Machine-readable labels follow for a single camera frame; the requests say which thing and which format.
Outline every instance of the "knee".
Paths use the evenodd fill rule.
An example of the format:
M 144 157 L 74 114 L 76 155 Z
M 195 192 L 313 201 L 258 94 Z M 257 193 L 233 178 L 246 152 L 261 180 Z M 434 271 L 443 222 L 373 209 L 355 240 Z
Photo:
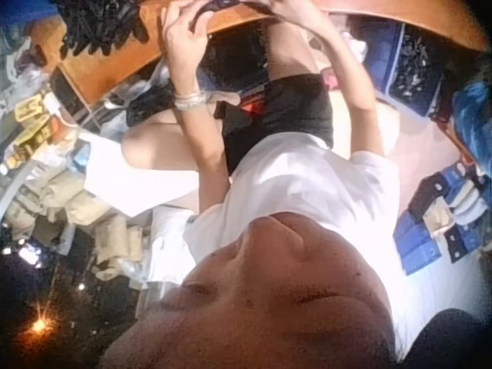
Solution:
M 151 158 L 148 157 L 148 145 L 132 132 L 127 132 L 121 143 L 121 153 L 128 165 L 137 169 L 151 168 Z

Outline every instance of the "yellow tag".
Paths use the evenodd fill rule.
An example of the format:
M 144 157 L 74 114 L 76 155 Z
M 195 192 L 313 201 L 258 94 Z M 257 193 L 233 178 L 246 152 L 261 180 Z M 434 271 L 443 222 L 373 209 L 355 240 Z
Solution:
M 38 94 L 33 98 L 19 102 L 15 106 L 15 120 L 19 123 L 26 121 L 44 111 L 42 96 Z

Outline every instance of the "nose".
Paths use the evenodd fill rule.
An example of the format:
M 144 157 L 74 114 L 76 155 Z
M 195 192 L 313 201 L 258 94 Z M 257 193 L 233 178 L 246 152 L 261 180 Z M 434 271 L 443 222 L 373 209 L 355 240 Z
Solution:
M 244 279 L 258 283 L 288 274 L 308 253 L 304 239 L 273 217 L 252 221 L 238 241 L 235 267 Z

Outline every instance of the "light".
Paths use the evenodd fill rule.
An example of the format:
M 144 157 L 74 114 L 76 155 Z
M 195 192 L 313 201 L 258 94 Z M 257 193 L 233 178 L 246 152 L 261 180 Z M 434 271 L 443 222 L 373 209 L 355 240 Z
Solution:
M 45 329 L 46 329 L 46 323 L 42 319 L 38 319 L 33 325 L 32 325 L 32 331 L 41 334 Z
M 18 256 L 26 260 L 30 265 L 35 265 L 39 260 L 39 256 L 36 255 L 34 251 L 29 250 L 26 247 L 21 248 L 21 250 L 18 252 Z

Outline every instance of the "merchandise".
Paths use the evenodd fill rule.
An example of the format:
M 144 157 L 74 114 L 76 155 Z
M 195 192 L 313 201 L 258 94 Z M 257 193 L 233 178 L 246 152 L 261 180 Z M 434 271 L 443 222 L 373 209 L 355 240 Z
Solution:
M 149 35 L 140 18 L 140 5 L 134 0 L 52 0 L 57 5 L 67 26 L 60 47 L 60 57 L 65 59 L 68 50 L 78 56 L 86 48 L 90 55 L 101 49 L 104 56 L 111 54 L 114 45 L 120 49 L 132 34 L 141 43 Z

